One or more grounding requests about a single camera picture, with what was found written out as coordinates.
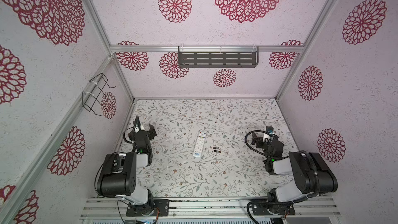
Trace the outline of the white remote control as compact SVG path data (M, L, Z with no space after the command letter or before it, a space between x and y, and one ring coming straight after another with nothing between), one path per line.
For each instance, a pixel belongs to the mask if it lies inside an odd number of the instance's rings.
M199 159L201 158L203 147L204 147L204 144L206 141L206 136L207 136L207 133L204 131L198 133L195 147L194 147L193 154L192 154L195 158L199 158Z

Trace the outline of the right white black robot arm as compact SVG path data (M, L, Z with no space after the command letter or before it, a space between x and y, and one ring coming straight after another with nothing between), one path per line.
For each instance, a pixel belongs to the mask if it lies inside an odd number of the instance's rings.
M265 157L264 167L269 175L293 176L291 182L267 194L267 204L292 205L337 191L337 178L321 154L300 150L284 156L284 143L272 131L250 131L244 142L250 150Z

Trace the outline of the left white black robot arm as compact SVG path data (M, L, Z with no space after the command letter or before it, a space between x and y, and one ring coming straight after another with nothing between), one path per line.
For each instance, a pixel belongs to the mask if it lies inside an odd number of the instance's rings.
M94 189L100 197L121 198L130 206L138 209L154 209L152 192L138 184L137 170L152 164L153 149L150 141L156 136L155 127L149 124L149 130L136 123L123 140L133 145L131 152L107 154L95 181Z

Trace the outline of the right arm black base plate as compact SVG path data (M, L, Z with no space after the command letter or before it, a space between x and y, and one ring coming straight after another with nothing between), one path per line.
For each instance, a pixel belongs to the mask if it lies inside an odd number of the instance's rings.
M290 216L295 215L292 202L268 202L265 199L251 200L248 203L255 216Z

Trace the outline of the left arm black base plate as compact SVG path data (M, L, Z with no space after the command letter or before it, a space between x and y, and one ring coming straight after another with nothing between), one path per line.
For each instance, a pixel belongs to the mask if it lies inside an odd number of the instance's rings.
M126 211L127 217L164 217L169 215L170 200L150 200L146 204L129 204Z

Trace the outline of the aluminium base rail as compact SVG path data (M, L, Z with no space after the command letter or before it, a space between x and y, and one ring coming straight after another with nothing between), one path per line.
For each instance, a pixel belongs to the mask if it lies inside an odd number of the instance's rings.
M246 205L254 198L249 197L216 197L216 198L169 198L169 204L163 209L168 212L159 220L167 219L210 219L248 218ZM331 196L320 196L293 205L287 214L273 217L311 218L311 217L341 217L339 209ZM128 206L116 198L89 198L79 220L133 220L127 217Z

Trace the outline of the grey slotted wall shelf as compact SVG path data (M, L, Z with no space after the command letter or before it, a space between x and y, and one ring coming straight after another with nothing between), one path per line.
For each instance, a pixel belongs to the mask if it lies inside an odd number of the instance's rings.
M255 68L259 64L259 53L184 51L178 47L178 65L181 68Z

